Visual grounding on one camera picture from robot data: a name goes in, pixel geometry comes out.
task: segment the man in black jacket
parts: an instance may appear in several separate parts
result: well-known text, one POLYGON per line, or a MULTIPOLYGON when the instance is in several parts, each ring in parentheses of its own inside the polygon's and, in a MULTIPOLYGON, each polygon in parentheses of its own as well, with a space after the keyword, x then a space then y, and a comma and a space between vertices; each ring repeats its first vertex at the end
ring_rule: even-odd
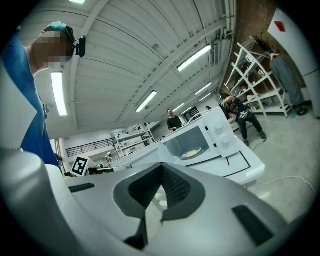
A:
POLYGON ((175 132, 176 130, 178 130, 179 128, 182 127, 181 120, 178 116, 175 116, 172 109, 168 109, 167 113, 169 116, 168 120, 166 121, 166 123, 168 125, 168 129, 170 131, 175 132))

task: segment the concrete floor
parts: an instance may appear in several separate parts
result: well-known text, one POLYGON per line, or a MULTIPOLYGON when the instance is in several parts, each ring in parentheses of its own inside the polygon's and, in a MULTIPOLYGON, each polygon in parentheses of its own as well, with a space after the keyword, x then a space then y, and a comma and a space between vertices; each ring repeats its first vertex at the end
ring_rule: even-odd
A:
MULTIPOLYGON (((258 132, 248 123, 248 139, 250 148, 265 164, 265 174, 248 190, 258 198, 276 209, 288 223, 306 213, 311 206, 316 193, 300 178, 285 178, 301 176, 311 183, 317 191, 320 179, 320 120, 313 117, 312 109, 304 116, 291 113, 288 118, 283 114, 263 115, 257 118, 268 136, 262 144, 258 132)), ((242 139, 239 130, 235 132, 242 139)), ((150 204, 146 211, 148 238, 151 240, 161 228, 161 214, 150 204)))

